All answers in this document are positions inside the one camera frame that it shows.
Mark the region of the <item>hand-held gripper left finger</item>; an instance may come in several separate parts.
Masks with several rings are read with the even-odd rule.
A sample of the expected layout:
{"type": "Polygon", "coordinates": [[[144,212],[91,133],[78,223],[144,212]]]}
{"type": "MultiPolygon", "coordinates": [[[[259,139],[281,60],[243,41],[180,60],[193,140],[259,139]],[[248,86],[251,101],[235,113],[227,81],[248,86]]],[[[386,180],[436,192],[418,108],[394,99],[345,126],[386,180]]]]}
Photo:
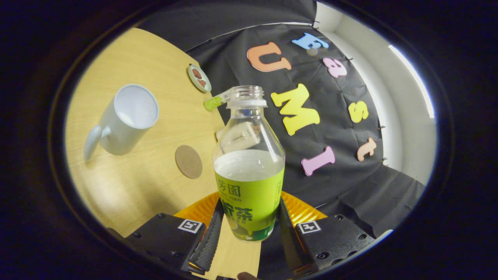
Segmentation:
{"type": "Polygon", "coordinates": [[[150,259],[204,275],[216,254],[223,217],[223,204],[215,192],[175,215],[156,214],[125,240],[150,259]]]}

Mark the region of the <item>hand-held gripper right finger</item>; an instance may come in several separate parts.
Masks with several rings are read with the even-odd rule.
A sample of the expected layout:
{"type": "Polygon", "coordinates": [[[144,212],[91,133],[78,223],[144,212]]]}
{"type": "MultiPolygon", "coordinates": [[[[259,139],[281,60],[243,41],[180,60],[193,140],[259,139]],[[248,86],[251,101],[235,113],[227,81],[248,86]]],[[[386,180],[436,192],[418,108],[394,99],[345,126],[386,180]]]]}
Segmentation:
{"type": "Polygon", "coordinates": [[[375,241],[342,213],[327,216],[306,202],[281,193],[280,237],[294,273],[315,273],[350,259],[375,241]]]}

